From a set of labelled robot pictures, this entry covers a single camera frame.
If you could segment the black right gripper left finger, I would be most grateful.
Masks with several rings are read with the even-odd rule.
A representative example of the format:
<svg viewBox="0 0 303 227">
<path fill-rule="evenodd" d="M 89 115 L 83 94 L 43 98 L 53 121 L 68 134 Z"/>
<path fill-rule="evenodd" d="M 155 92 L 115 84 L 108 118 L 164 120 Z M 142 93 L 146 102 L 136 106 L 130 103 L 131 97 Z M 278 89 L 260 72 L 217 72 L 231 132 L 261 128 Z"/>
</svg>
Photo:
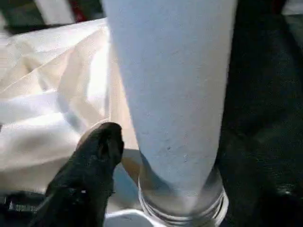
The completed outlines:
<svg viewBox="0 0 303 227">
<path fill-rule="evenodd" d="M 93 130 L 48 184 L 45 200 L 29 226 L 103 226 L 123 151 L 119 124 L 106 122 Z"/>
</svg>

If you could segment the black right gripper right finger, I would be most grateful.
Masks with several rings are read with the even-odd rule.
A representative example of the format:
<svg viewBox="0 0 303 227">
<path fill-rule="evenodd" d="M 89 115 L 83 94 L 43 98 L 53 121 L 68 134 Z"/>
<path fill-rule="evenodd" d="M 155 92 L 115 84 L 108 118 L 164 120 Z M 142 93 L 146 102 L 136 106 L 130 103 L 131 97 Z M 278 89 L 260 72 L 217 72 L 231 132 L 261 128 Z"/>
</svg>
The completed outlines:
<svg viewBox="0 0 303 227">
<path fill-rule="evenodd" d="M 229 207 L 225 227 L 301 227 L 303 171 L 294 155 L 233 141 L 219 149 Z"/>
</svg>

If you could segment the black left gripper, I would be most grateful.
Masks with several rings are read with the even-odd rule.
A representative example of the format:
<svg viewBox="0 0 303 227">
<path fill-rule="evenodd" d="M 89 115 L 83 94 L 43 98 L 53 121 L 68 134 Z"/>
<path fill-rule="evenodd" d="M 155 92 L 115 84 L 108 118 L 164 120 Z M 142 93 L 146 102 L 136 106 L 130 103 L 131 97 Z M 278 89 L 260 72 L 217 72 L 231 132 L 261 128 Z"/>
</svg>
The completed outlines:
<svg viewBox="0 0 303 227">
<path fill-rule="evenodd" d="M 45 195 L 28 191 L 0 192 L 0 225 L 26 227 L 35 215 Z"/>
</svg>

